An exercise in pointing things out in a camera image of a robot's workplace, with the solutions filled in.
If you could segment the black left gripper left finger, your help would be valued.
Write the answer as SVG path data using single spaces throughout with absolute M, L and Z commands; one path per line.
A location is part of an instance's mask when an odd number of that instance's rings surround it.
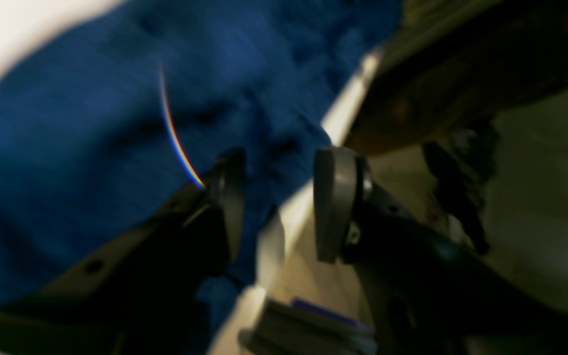
M 246 180 L 244 149 L 228 151 L 205 189 L 185 185 L 148 220 L 0 307 L 0 353 L 174 354 L 198 288 L 238 256 Z

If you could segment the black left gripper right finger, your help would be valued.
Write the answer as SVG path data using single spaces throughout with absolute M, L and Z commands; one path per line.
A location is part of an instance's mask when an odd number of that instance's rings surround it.
M 314 157 L 318 261 L 351 265 L 381 355 L 568 355 L 568 313 L 420 224 L 344 147 Z

